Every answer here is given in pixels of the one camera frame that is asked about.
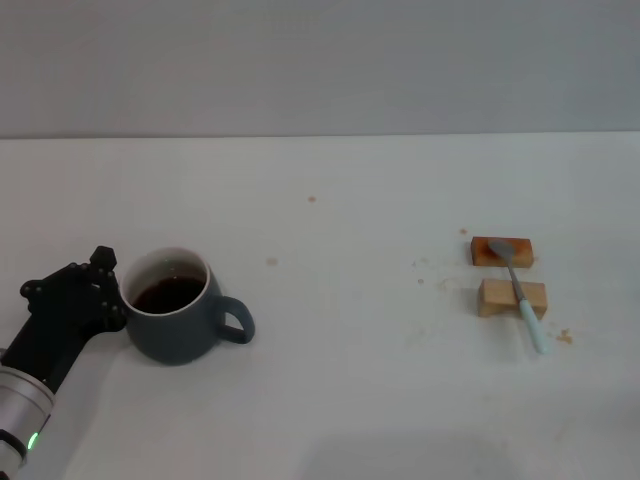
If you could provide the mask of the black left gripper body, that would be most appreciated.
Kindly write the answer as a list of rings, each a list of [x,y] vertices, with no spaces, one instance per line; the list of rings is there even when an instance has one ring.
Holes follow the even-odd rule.
[[[100,326],[100,295],[94,287],[23,287],[29,318],[1,364],[23,372],[56,393]]]

